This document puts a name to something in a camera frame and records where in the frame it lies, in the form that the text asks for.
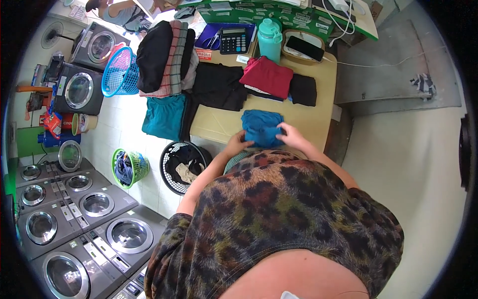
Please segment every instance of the calculator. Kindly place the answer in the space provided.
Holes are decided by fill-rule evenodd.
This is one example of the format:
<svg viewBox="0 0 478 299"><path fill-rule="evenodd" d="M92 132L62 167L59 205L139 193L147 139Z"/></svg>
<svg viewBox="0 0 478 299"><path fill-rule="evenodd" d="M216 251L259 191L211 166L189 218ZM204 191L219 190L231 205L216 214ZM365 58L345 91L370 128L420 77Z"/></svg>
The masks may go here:
<svg viewBox="0 0 478 299"><path fill-rule="evenodd" d="M219 53L242 54L249 51L246 42L246 28L221 28Z"/></svg>

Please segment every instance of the blue laundry basket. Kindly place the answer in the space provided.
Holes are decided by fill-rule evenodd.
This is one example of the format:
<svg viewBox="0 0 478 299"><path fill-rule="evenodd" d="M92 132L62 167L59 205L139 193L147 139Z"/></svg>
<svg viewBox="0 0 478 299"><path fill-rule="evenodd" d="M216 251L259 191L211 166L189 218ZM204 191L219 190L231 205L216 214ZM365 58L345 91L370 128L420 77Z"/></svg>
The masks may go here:
<svg viewBox="0 0 478 299"><path fill-rule="evenodd" d="M114 95L138 94L136 82L140 72L136 64L136 55L130 47L122 47L109 60L101 79L101 91L110 98Z"/></svg>

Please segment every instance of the orange handle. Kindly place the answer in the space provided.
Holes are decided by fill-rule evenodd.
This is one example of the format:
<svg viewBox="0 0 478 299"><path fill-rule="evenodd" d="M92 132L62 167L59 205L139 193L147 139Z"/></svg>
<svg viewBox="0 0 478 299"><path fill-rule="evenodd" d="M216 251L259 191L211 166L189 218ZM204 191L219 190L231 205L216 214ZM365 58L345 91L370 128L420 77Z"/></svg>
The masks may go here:
<svg viewBox="0 0 478 299"><path fill-rule="evenodd" d="M51 87L44 87L44 86L21 86L21 85L17 85L17 92L27 92L27 91L49 92L49 91L53 91L53 89Z"/></svg>

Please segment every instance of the black laundry basket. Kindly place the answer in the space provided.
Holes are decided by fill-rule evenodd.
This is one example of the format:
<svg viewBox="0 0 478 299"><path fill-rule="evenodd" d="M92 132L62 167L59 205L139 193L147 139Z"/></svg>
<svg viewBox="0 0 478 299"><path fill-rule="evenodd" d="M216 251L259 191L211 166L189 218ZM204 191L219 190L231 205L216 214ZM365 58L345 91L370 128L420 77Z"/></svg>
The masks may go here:
<svg viewBox="0 0 478 299"><path fill-rule="evenodd" d="M177 152L181 147L191 145L194 149L196 149L203 160L204 167L207 167L209 163L212 161L212 156L210 152L208 152L205 148L195 145L194 143L184 141L184 142L171 142L166 146L163 153L161 154L161 177L163 181L166 183L169 189L172 192L184 195L189 188L190 185L184 185L181 183L176 183L171 179L171 175L166 172L166 162L169 160L169 154Z"/></svg>

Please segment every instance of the leopard print shirt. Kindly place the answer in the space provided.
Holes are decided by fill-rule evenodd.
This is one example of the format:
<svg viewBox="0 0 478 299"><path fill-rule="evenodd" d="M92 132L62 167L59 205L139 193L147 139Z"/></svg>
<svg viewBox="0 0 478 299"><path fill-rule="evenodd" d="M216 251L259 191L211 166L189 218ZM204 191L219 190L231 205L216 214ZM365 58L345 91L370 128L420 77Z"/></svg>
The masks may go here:
<svg viewBox="0 0 478 299"><path fill-rule="evenodd" d="M268 255L298 248L343 265L374 298L400 262L403 230L325 165L255 152L204 188L193 216L169 220L148 264L146 297L215 299Z"/></svg>

